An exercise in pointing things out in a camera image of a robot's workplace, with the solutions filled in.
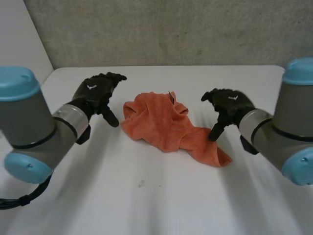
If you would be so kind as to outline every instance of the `white wall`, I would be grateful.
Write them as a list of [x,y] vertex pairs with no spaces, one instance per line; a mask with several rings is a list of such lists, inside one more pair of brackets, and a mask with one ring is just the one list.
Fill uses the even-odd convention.
[[0,66],[27,67],[41,84],[53,71],[23,0],[0,0]]

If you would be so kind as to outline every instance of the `black cable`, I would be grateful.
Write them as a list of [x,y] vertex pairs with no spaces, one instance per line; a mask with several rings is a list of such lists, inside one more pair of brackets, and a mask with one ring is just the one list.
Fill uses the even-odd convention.
[[15,207],[23,207],[28,205],[32,200],[39,197],[48,187],[50,180],[50,175],[42,184],[38,185],[38,187],[29,195],[25,195],[20,197],[19,199],[1,199],[0,198],[0,210],[8,210]]

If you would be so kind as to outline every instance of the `gray concrete wall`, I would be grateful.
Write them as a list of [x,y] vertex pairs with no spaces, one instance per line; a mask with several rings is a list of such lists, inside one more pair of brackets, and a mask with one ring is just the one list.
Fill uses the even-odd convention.
[[54,68],[283,65],[313,55],[313,0],[24,0]]

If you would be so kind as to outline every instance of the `white logo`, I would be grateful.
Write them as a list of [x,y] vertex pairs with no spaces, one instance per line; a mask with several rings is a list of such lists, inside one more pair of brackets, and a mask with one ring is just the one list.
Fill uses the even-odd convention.
[[236,100],[238,98],[238,96],[236,96],[236,97],[228,97],[228,99],[233,99],[233,100]]
[[93,89],[93,88],[96,88],[97,85],[94,85],[94,86],[92,86],[92,87],[90,87],[90,86],[87,85],[87,87],[88,87],[89,90],[91,90],[91,89]]

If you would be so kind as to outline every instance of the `towel fold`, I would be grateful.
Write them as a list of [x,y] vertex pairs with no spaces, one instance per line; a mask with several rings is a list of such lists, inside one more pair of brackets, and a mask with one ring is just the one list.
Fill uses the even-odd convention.
[[134,141],[144,139],[164,152],[185,149],[200,163],[222,167],[231,158],[208,140],[208,128],[192,125],[188,109],[169,94],[141,93],[123,106],[124,132]]

